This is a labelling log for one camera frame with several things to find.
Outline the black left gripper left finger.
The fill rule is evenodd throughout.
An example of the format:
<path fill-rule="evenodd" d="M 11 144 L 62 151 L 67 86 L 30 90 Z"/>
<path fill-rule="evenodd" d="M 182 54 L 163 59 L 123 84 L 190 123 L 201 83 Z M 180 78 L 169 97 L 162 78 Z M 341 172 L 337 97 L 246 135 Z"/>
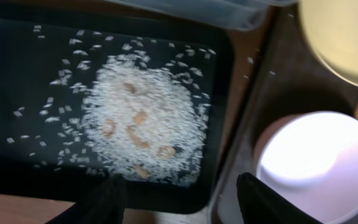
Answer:
<path fill-rule="evenodd" d="M 126 179 L 116 174 L 47 224 L 121 224 L 126 208 Z"/>

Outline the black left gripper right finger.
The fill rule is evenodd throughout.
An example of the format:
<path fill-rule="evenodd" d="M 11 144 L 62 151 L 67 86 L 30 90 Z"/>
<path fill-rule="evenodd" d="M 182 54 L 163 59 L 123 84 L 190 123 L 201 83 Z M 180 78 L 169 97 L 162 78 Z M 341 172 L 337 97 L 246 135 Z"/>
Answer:
<path fill-rule="evenodd" d="M 238 176 L 236 187 L 245 224 L 321 224 L 249 172 Z"/>

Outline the rice food scraps pile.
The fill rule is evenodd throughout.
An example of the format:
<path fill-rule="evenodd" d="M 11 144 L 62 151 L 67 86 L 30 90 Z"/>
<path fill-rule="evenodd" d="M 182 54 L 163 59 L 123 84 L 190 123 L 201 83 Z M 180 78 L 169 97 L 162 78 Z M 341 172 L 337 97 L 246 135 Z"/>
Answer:
<path fill-rule="evenodd" d="M 71 35 L 68 56 L 48 83 L 80 99 L 79 107 L 49 96 L 37 114 L 58 127 L 57 170 L 120 173 L 137 182 L 187 187 L 201 172 L 210 94 L 201 89 L 215 51 L 147 37 L 93 32 Z"/>

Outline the pink white bowl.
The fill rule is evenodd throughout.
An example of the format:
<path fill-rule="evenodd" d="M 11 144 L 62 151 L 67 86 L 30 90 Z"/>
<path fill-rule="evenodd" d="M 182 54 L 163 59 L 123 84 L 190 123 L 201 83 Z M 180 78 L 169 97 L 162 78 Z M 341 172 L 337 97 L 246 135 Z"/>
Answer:
<path fill-rule="evenodd" d="M 335 112 L 284 116 L 253 152 L 256 177 L 321 223 L 358 215 L 358 120 Z"/>

